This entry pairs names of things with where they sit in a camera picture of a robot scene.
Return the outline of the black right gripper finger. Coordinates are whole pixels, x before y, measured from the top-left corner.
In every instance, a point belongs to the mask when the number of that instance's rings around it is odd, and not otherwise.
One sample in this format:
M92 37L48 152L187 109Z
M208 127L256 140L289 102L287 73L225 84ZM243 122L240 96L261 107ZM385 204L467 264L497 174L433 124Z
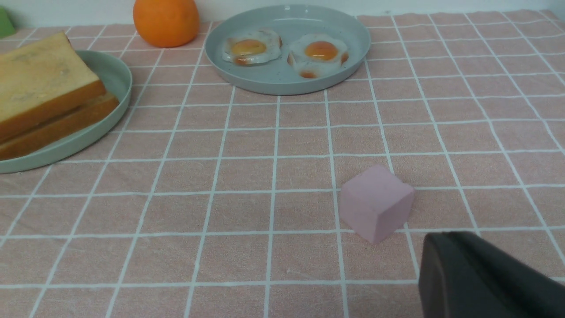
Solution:
M565 288L467 231L426 234L418 292L425 318L562 318Z

